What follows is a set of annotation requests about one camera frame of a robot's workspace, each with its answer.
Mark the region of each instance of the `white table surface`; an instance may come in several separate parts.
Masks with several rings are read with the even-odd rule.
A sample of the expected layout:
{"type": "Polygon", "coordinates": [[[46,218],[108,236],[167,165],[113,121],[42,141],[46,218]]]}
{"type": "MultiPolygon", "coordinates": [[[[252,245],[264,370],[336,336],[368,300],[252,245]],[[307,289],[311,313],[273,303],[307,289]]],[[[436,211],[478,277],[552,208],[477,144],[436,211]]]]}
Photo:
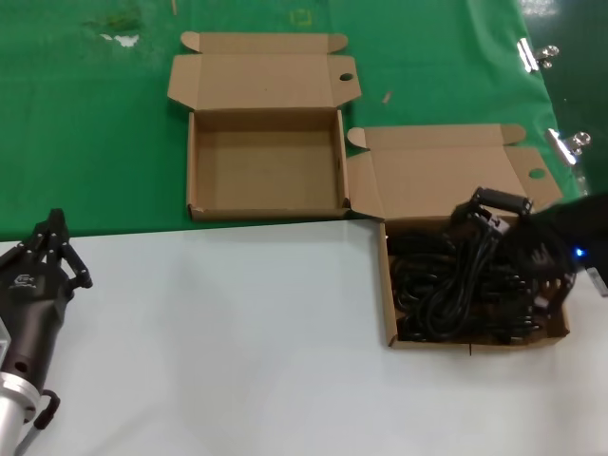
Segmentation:
{"type": "MultiPolygon", "coordinates": [[[[511,353],[385,347],[372,222],[73,240],[70,303],[30,455],[608,453],[608,301],[511,353]]],[[[0,252],[13,243],[0,244],[0,252]]]]}

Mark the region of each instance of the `empty cardboard box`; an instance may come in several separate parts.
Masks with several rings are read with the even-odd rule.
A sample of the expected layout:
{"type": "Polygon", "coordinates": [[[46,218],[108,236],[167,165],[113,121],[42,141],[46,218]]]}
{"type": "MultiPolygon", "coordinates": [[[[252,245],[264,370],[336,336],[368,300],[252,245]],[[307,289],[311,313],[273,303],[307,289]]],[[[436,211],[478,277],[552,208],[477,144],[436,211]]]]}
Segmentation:
{"type": "Polygon", "coordinates": [[[194,109],[193,219],[339,219],[349,206],[342,115],[361,95],[338,34],[195,33],[168,96],[194,109]]]}
{"type": "Polygon", "coordinates": [[[353,128],[351,144],[364,152],[348,158],[353,211],[382,219],[379,263],[387,343],[394,349],[459,347],[467,351],[520,349],[554,344],[568,333],[565,311],[543,323],[521,345],[500,346],[490,339],[454,343],[398,340],[390,284],[387,236],[410,229],[440,230],[456,205],[482,186],[526,195],[541,209],[561,192],[535,148],[518,147],[518,125],[444,125],[353,128]]]}

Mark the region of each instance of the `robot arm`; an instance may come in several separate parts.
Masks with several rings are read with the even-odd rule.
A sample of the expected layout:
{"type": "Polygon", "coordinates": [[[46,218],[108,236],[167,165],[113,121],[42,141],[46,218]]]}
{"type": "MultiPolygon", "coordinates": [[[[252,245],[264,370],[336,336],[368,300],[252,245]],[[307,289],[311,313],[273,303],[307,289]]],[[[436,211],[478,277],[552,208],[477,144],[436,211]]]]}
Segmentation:
{"type": "Polygon", "coordinates": [[[74,290],[92,285],[69,244],[61,209],[51,210],[30,237],[0,256],[0,333],[6,330],[0,342],[0,456],[22,455],[59,407],[56,394],[43,389],[55,339],[74,290]],[[23,424],[34,419],[44,395],[47,408],[19,444],[23,424]]]}

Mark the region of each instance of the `bundle of black cables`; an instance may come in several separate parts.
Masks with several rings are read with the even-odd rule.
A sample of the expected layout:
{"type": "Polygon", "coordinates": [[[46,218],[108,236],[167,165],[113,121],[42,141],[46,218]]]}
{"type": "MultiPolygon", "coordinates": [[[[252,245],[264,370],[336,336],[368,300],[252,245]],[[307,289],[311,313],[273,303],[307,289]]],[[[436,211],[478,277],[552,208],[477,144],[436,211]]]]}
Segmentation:
{"type": "Polygon", "coordinates": [[[398,322],[400,340],[491,334],[510,343],[540,328],[532,317],[536,284],[521,279],[497,252],[494,230],[458,237],[410,232],[387,243],[393,299],[405,315],[398,322]]]}

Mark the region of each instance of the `green mat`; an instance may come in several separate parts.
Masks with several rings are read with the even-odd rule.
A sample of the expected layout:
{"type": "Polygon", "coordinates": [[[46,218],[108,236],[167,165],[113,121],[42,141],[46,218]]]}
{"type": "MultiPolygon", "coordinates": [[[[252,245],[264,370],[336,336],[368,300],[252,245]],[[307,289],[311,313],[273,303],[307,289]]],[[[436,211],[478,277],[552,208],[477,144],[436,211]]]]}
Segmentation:
{"type": "Polygon", "coordinates": [[[608,192],[608,60],[597,49],[608,47],[608,2],[598,0],[519,0],[535,47],[554,44],[560,56],[544,72],[560,131],[578,131],[593,139],[582,154],[592,194],[608,192]]]}
{"type": "Polygon", "coordinates": [[[523,71],[515,0],[176,1],[176,16],[171,0],[0,4],[0,239],[55,206],[76,236],[229,226],[184,205],[187,112],[166,89],[189,29],[346,33],[364,93],[347,126],[522,124],[576,195],[542,138],[556,121],[523,71]]]}

